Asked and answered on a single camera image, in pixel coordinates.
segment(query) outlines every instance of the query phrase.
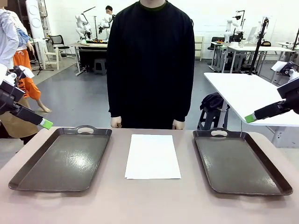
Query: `black chair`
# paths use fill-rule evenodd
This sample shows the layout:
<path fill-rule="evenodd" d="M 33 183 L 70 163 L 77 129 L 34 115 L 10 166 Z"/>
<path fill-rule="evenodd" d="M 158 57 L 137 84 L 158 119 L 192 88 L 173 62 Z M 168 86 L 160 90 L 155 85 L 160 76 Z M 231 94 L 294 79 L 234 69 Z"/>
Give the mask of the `black chair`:
<path fill-rule="evenodd" d="M 212 41 L 212 42 L 215 42 L 215 41 L 222 41 L 222 42 L 224 42 L 224 37 L 216 37 L 216 36 L 213 36 L 211 41 Z M 208 50 L 214 50 L 214 45 L 211 44 L 211 46 L 208 47 L 207 49 L 208 49 Z"/>
<path fill-rule="evenodd" d="M 65 56 L 66 56 L 66 50 L 69 50 L 71 52 L 71 54 L 73 54 L 70 47 L 64 45 L 64 39 L 61 35 L 57 35 L 57 36 L 49 35 L 49 38 L 51 39 L 52 46 L 54 49 L 58 48 L 59 50 L 64 50 Z"/>

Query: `white table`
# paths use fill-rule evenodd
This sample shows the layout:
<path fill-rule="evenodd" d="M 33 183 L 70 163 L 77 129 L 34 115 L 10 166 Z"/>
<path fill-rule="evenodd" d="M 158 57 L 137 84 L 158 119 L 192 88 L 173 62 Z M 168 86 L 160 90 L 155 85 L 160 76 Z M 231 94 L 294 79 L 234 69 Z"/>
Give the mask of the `white table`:
<path fill-rule="evenodd" d="M 76 76 L 80 75 L 83 71 L 80 69 L 80 55 L 79 51 L 88 51 L 88 52 L 107 52 L 107 43 L 72 43 L 68 45 L 69 47 L 74 47 L 76 52 L 76 59 L 77 59 L 77 67 L 78 67 L 78 73 L 76 73 Z"/>
<path fill-rule="evenodd" d="M 255 52 L 255 50 L 256 50 L 256 46 L 244 46 L 242 48 L 240 48 L 239 46 L 231 46 L 231 45 L 228 46 L 228 50 L 226 51 L 225 56 L 224 56 L 225 60 L 224 60 L 223 68 L 222 68 L 222 73 L 224 72 L 225 62 L 226 62 L 226 58 L 228 56 L 228 52 L 233 52 L 234 53 L 232 66 L 230 68 L 230 73 L 232 73 L 237 52 Z M 268 55 L 267 54 L 268 51 L 275 51 L 275 53 L 280 52 L 280 56 L 279 56 L 278 61 L 281 60 L 281 58 L 282 58 L 282 56 L 285 52 L 294 52 L 290 49 L 286 49 L 286 48 L 282 48 L 282 47 L 263 47 L 263 46 L 261 46 L 258 50 L 258 52 L 261 52 L 261 55 L 260 55 L 260 58 L 259 58 L 258 63 L 257 63 L 257 67 L 261 63 L 260 68 L 259 68 L 259 73 L 262 69 L 262 65 L 263 65 L 263 62 L 266 59 L 266 56 L 278 56 L 277 53 L 275 55 Z M 275 75 L 276 75 L 276 72 L 273 73 L 271 83 L 273 83 Z"/>
<path fill-rule="evenodd" d="M 204 73 L 204 75 L 224 99 L 219 127 L 223 124 L 227 105 L 230 105 L 240 119 L 246 123 L 245 117 L 254 111 L 282 101 L 277 87 L 256 75 L 229 73 Z M 286 135 L 286 127 L 299 127 L 299 115 L 294 111 L 257 120 L 250 125 L 278 127 L 272 140 L 276 147 L 299 147 L 298 141 L 294 142 L 295 144 L 290 142 L 287 146 L 282 145 L 285 144 L 286 138 L 290 137 Z"/>
<path fill-rule="evenodd" d="M 294 44 L 289 44 L 289 43 L 285 43 L 285 42 L 277 42 L 277 44 L 281 45 L 281 47 L 285 46 L 288 49 L 291 49 L 294 46 Z"/>

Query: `tripod stand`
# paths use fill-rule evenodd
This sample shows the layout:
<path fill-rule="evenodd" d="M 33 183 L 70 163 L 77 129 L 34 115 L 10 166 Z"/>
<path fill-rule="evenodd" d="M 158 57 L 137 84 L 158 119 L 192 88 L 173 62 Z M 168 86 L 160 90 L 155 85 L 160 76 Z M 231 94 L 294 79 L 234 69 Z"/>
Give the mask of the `tripod stand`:
<path fill-rule="evenodd" d="M 263 24 L 262 24 L 262 31 L 261 31 L 260 36 L 259 36 L 258 41 L 257 41 L 256 51 L 254 52 L 251 67 L 250 67 L 248 75 L 252 75 L 252 73 L 253 73 L 254 65 L 256 63 L 256 59 L 257 59 L 257 55 L 258 55 L 258 50 L 261 46 L 263 34 L 265 32 L 265 28 L 268 25 L 268 23 L 269 23 L 269 19 L 265 18 L 264 21 L 263 21 Z"/>
<path fill-rule="evenodd" d="M 295 50 L 295 48 L 299 44 L 299 38 L 298 38 L 298 36 L 299 36 L 299 29 L 298 29 L 298 32 L 297 32 L 296 39 L 295 39 L 294 46 L 293 46 L 292 50 Z"/>
<path fill-rule="evenodd" d="M 38 71 L 38 73 L 37 73 L 37 76 L 39 75 L 39 73 L 41 73 L 41 71 L 54 71 L 54 70 L 50 70 L 50 69 L 43 69 L 42 68 L 42 66 L 41 66 L 41 62 L 39 61 L 39 58 L 38 58 L 38 56 L 37 56 L 37 61 L 38 61 L 38 66 L 39 66 L 39 68 L 38 69 L 34 69 L 34 70 L 32 70 L 32 71 Z"/>

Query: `person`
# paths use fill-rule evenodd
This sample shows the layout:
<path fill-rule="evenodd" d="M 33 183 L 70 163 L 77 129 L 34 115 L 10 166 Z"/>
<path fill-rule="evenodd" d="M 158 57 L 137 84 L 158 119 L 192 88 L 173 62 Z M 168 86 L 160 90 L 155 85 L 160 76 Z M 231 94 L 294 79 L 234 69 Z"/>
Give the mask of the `person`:
<path fill-rule="evenodd" d="M 12 58 L 18 48 L 19 38 L 4 6 L 0 7 L 0 21 L 0 63 L 8 69 L 13 69 Z"/>
<path fill-rule="evenodd" d="M 140 0 L 115 17 L 107 50 L 111 127 L 183 129 L 190 104 L 192 20 L 165 0 Z"/>
<path fill-rule="evenodd" d="M 13 11 L 8 11 L 8 12 L 10 13 L 10 18 L 12 19 L 12 21 L 14 23 L 14 26 L 16 28 L 21 29 L 26 34 L 28 34 L 26 28 L 23 26 L 22 22 L 20 21 L 18 15 Z M 17 49 L 17 52 L 15 53 L 15 55 L 13 57 L 14 66 L 22 65 L 24 67 L 27 67 L 27 68 L 31 69 L 29 54 L 27 52 L 27 47 L 34 54 L 34 48 L 31 45 L 30 41 L 28 41 L 27 44 L 24 44 L 23 46 L 21 46 Z M 46 112 L 46 113 L 51 112 L 51 110 L 49 108 L 47 108 L 42 103 L 42 101 L 41 101 L 41 92 L 37 88 L 37 86 L 34 84 L 33 79 L 28 78 L 28 77 L 20 79 L 19 82 L 18 82 L 18 87 L 25 92 L 24 98 L 25 98 L 27 108 L 30 108 L 30 105 L 29 105 L 29 102 L 27 101 L 27 98 L 31 97 L 32 99 L 34 99 L 37 102 L 37 105 L 44 112 Z"/>
<path fill-rule="evenodd" d="M 109 15 L 113 14 L 113 8 L 111 6 L 106 6 L 106 13 Z"/>
<path fill-rule="evenodd" d="M 4 6 L 0 6 L 0 63 L 12 69 L 13 56 L 19 46 L 19 38 L 9 14 Z M 24 97 L 18 103 L 26 106 Z M 9 112 L 0 115 L 0 120 L 8 134 L 14 138 L 20 138 L 24 144 L 38 132 L 36 125 L 21 120 Z"/>

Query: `person's hand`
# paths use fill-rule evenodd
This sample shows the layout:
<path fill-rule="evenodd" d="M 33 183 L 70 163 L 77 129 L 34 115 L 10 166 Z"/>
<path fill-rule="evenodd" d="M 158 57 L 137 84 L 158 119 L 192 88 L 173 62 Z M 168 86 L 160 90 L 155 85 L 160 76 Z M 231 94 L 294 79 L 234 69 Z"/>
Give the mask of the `person's hand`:
<path fill-rule="evenodd" d="M 113 128 L 121 128 L 121 117 L 111 118 L 110 125 Z"/>
<path fill-rule="evenodd" d="M 185 122 L 174 120 L 172 124 L 173 130 L 183 130 L 185 127 Z"/>
<path fill-rule="evenodd" d="M 30 41 L 27 42 L 27 47 L 29 47 L 29 50 L 32 51 L 32 54 L 34 54 L 34 47 L 32 46 L 32 44 L 30 43 Z"/>

